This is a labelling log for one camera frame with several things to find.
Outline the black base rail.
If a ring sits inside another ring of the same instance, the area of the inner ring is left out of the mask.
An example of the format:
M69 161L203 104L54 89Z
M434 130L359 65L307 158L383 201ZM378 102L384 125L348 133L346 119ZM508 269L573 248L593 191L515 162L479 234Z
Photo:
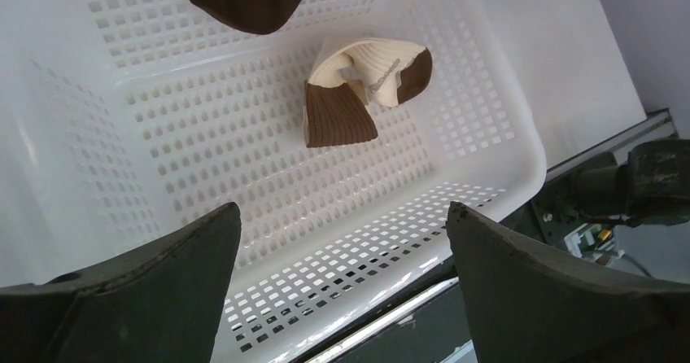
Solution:
M585 260L610 265L618 250L611 228L566 216L555 203L569 194L568 182L575 172L621 162L612 151L588 151L559 164L548 172L544 189L501 224ZM297 360L474 362L463 295L450 260Z

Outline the brown cream striped sock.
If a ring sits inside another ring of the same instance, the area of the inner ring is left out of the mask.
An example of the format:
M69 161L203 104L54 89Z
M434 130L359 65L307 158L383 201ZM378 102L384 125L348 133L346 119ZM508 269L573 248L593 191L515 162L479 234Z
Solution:
M416 98L433 73L430 50L380 37L327 37L304 84L303 132L308 148L338 147L378 137L368 105L397 107Z

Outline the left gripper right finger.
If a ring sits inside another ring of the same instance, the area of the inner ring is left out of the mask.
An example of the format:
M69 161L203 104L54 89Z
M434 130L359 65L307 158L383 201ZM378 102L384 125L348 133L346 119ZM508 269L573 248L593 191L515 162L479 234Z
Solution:
M579 259L459 202L446 231L479 361L688 361L687 284Z

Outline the white plastic laundry basket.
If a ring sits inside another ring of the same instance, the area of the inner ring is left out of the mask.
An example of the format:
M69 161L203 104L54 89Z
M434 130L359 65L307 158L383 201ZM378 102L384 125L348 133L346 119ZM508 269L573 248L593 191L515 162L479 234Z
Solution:
M378 137L304 145L324 39L426 46ZM458 201L499 221L544 147L480 0L303 0L277 32L189 0L1 0L1 284L43 283L223 203L242 237L212 359L288 362L446 260Z

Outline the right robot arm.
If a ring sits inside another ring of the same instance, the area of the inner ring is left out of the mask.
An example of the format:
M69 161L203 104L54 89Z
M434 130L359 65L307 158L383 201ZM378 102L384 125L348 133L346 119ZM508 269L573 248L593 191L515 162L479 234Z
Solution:
M591 223L637 227L689 222L689 141L641 143L618 166L577 172L571 198Z

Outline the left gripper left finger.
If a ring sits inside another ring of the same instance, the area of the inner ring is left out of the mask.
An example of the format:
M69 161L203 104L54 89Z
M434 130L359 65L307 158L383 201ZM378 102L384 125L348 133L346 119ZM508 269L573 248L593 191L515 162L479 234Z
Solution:
M226 203L110 260L2 288L2 361L210 361L241 229Z

